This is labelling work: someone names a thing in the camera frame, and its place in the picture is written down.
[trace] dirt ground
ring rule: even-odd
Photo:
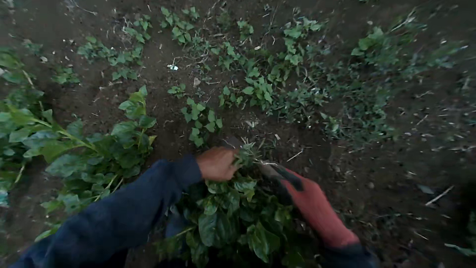
[[[146,84],[150,115],[157,125],[149,133],[157,135],[154,152],[148,163],[166,158],[177,159],[195,152],[189,143],[188,129],[180,113],[182,103],[167,94],[177,83],[192,88],[196,71],[187,67],[186,60],[175,61],[179,70],[167,68],[174,58],[183,56],[181,48],[171,39],[170,32],[160,31],[157,17],[160,7],[171,10],[195,6],[205,17],[215,0],[77,0],[83,9],[69,0],[14,0],[14,10],[0,10],[0,45],[18,48],[31,73],[37,75],[38,87],[45,91],[46,105],[52,107],[62,124],[77,116],[84,121],[86,132],[110,131],[123,112],[117,106],[131,92]],[[341,47],[335,52],[350,53],[359,38],[366,35],[369,24],[388,26],[397,16],[418,8],[418,17],[428,24],[420,37],[424,44],[434,46],[442,40],[458,40],[469,44],[464,54],[456,58],[450,70],[430,73],[421,84],[409,85],[392,100],[387,108],[388,119],[401,135],[362,148],[353,148],[342,141],[328,140],[319,127],[307,130],[294,124],[277,123],[258,110],[216,109],[224,121],[224,131],[214,139],[225,136],[266,138],[276,141],[275,161],[320,183],[334,208],[346,225],[354,230],[372,249],[383,268],[466,268],[476,267],[476,258],[465,257],[445,243],[468,246],[465,236],[468,212],[476,206],[476,146],[474,124],[476,106],[459,95],[461,79],[476,73],[471,60],[476,54],[476,2],[472,0],[296,0],[296,1],[228,1],[232,18],[249,19],[257,35],[263,34],[264,6],[278,7],[276,25],[292,18],[293,7],[320,21],[329,19],[326,34]],[[140,12],[152,17],[154,31],[144,48],[145,68],[133,82],[110,84],[110,66],[88,64],[76,54],[86,36],[96,36],[107,46],[124,48],[114,35],[125,14]],[[52,70],[37,58],[24,56],[23,39],[43,44],[49,62],[73,64],[81,84],[61,87],[50,80]],[[202,83],[205,93],[200,100],[212,97],[230,82],[232,73],[212,69],[211,84]],[[245,121],[259,122],[254,128]],[[287,162],[289,158],[303,151]],[[0,211],[0,265],[14,262],[34,238],[46,230],[41,202],[48,201],[61,183],[48,177],[40,160],[32,163],[25,178],[10,194],[11,207]],[[434,194],[423,193],[418,185],[428,186]],[[449,187],[454,188],[434,206],[425,203]],[[153,267],[157,256],[149,243],[133,249],[127,267]]]

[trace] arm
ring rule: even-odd
[[[282,180],[294,204],[303,217],[324,241],[324,268],[376,268],[372,256],[361,246],[358,237],[339,219],[320,186],[302,176],[298,177],[303,191],[297,191],[290,182]]]
[[[68,218],[12,268],[93,267],[116,252],[145,243],[151,228],[189,185],[202,177],[230,179],[236,171],[233,155],[213,148],[197,159],[189,155],[175,163],[157,161],[135,182]]]

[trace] blue sleeve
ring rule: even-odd
[[[345,248],[324,248],[323,268],[378,268],[375,258],[359,243]]]
[[[191,155],[175,163],[159,160],[135,182],[68,218],[10,268],[92,267],[115,252],[144,244],[168,207],[200,180]]]

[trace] gloved hand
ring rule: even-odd
[[[303,217],[319,233],[326,246],[344,248],[352,244],[358,244],[358,237],[344,226],[327,200],[326,195],[322,192],[321,187],[289,169],[286,169],[286,171],[301,180],[304,190],[297,191],[287,180],[281,180],[281,183],[288,190]]]

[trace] hand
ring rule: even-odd
[[[291,170],[287,169],[287,171],[301,179],[304,190],[297,191],[286,180],[281,180],[281,183],[288,190],[302,216],[321,235],[326,245],[332,248],[343,248],[359,243],[358,237],[339,219],[321,187]]]
[[[239,149],[213,147],[197,157],[197,164],[202,177],[212,181],[229,181],[238,169],[233,165],[235,154]]]

